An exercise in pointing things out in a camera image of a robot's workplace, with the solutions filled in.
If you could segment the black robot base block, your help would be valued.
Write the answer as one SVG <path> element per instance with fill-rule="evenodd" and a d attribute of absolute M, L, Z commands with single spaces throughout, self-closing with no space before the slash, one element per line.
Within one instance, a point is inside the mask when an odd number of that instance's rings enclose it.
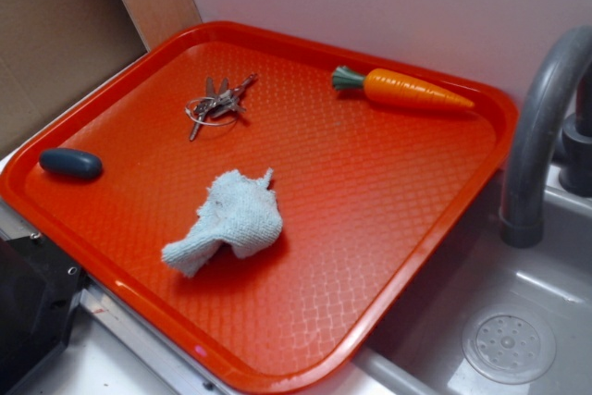
<path fill-rule="evenodd" d="M 13 394 L 67 347 L 86 280 L 41 233 L 1 241 L 1 392 Z"/>

